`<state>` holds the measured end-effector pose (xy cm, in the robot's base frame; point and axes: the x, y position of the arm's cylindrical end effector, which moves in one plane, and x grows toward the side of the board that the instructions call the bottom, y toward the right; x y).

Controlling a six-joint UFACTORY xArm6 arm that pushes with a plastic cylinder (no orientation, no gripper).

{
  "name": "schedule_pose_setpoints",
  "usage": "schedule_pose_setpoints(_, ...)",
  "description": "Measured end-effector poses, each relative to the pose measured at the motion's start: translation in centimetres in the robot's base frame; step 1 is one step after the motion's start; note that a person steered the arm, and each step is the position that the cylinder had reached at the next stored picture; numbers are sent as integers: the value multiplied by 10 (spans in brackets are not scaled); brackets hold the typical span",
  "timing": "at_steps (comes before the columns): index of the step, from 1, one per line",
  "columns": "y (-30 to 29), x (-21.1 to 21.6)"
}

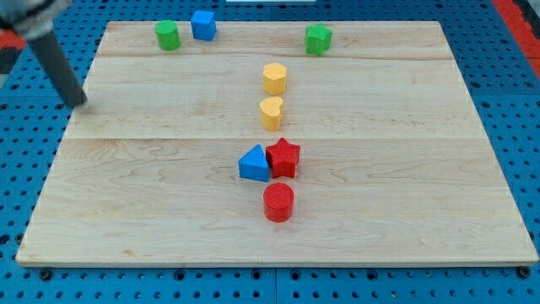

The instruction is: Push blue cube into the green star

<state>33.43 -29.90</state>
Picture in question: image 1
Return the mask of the grey robot arm end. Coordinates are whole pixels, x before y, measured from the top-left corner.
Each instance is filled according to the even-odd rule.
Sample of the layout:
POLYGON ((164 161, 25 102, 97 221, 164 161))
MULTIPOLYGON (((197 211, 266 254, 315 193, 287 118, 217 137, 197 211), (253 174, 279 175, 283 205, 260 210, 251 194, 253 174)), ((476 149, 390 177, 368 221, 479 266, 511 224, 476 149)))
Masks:
POLYGON ((1 28, 34 40, 52 32, 54 18, 72 4, 73 0, 1 0, 1 28))

